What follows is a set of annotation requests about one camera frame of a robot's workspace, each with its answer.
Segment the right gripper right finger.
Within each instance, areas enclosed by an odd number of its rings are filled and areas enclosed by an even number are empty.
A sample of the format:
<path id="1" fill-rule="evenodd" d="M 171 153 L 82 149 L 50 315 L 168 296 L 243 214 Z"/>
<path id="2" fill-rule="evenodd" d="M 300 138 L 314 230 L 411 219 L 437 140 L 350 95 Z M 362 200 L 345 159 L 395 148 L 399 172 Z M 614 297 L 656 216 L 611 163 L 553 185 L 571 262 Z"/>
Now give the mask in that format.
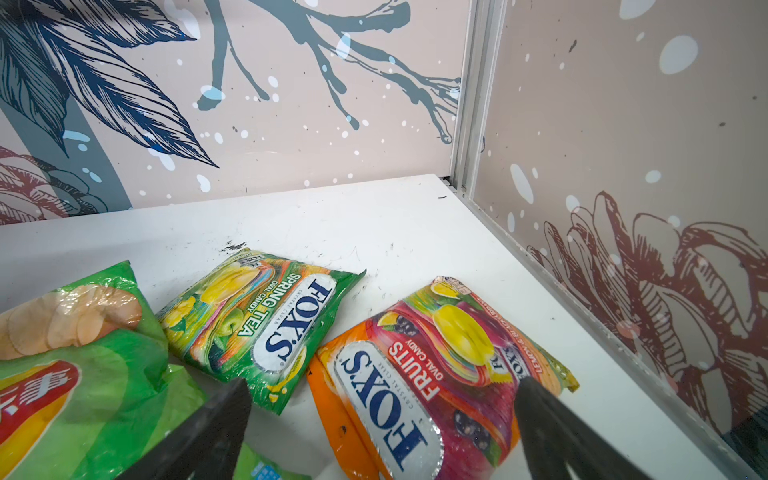
<path id="1" fill-rule="evenodd" d="M 514 411 L 532 478 L 649 479 L 535 379 L 521 381 Z"/>

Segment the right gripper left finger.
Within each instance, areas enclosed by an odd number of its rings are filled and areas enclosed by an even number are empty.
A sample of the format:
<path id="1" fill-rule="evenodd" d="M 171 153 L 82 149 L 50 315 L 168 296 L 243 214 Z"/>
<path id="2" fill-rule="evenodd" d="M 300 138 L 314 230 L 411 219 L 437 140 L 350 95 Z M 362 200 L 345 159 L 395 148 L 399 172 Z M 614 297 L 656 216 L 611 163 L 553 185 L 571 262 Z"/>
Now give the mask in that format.
<path id="1" fill-rule="evenodd" d="M 119 477 L 232 479 L 251 408 L 246 381 L 230 381 Z"/>

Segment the orange Fox's candy bag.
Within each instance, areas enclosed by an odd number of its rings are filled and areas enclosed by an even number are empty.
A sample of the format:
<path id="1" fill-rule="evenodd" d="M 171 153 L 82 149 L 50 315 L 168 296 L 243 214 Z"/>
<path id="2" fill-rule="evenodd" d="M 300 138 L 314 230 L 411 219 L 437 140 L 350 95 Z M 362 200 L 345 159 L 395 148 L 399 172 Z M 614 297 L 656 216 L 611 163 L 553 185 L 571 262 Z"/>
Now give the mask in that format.
<path id="1" fill-rule="evenodd" d="M 439 276 L 321 347 L 308 381 L 351 479 L 487 479 L 517 445 L 514 400 L 575 376 L 452 277 Z"/>

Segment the green chips bag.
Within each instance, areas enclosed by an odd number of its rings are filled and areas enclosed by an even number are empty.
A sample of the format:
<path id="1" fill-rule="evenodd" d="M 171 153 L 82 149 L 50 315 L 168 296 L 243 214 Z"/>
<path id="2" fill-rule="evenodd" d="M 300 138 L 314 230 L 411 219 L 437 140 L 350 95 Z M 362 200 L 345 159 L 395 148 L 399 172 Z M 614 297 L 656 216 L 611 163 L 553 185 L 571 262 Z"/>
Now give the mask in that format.
<path id="1" fill-rule="evenodd" d="M 1 475 L 121 479 L 211 397 L 121 262 L 1 316 Z M 291 472 L 244 441 L 232 479 Z"/>

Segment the green yellow Fox's candy bag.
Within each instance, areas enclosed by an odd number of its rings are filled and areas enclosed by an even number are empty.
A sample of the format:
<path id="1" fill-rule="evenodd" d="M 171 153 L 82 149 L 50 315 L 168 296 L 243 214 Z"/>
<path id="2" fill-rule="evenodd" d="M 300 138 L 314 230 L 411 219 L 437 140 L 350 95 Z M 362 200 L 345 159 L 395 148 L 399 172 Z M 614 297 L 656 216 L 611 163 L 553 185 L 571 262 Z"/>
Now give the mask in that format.
<path id="1" fill-rule="evenodd" d="M 282 413 L 362 274 L 243 248 L 157 314 L 171 352 Z"/>

